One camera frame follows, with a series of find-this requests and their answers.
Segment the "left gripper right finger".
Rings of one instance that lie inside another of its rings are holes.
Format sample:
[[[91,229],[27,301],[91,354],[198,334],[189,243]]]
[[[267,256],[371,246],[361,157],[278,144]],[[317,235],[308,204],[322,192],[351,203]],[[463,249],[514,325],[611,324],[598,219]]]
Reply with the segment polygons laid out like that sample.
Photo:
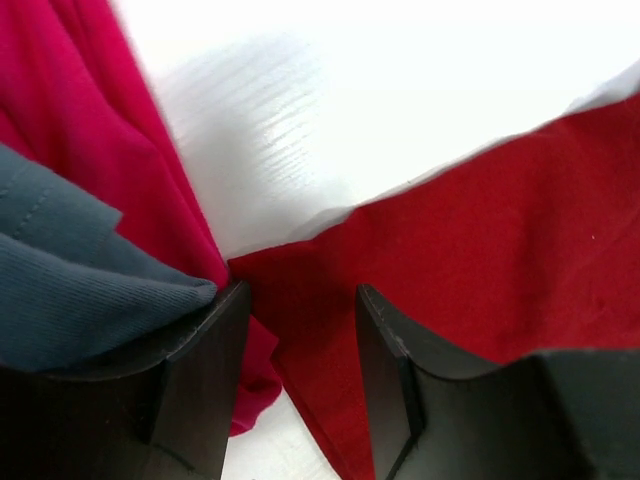
[[[498,365],[361,285],[356,333],[379,479],[635,479],[637,350]]]

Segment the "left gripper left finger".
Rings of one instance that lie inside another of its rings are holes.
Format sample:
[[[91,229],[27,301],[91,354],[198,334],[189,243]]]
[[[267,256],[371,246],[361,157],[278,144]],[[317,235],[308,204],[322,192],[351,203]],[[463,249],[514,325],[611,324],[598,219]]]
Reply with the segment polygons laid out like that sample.
[[[66,370],[1,371],[5,479],[217,479],[251,309],[203,309]]]

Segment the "red t shirt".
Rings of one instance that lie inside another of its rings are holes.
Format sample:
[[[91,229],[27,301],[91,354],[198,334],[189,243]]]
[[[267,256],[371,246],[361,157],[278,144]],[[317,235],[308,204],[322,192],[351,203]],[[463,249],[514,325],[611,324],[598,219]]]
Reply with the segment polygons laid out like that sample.
[[[370,479],[358,285],[496,362],[638,345],[639,100],[555,120],[230,267],[322,452],[340,477]]]
[[[160,262],[230,279],[172,141],[105,1],[1,5],[1,149],[118,210]]]

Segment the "folded teal t shirt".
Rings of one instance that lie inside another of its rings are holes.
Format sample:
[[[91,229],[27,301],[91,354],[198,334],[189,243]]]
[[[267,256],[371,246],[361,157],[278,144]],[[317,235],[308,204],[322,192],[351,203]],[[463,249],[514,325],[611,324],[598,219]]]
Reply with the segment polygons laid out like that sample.
[[[209,304],[216,285],[117,231],[118,210],[1,149],[1,363],[67,367]]]

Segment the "folded red t shirt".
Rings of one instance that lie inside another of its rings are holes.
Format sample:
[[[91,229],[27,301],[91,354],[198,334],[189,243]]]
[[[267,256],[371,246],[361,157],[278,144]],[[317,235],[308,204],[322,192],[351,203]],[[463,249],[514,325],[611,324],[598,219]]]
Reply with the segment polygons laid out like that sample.
[[[230,279],[172,141],[105,1],[1,5],[1,149],[118,210],[160,262]]]

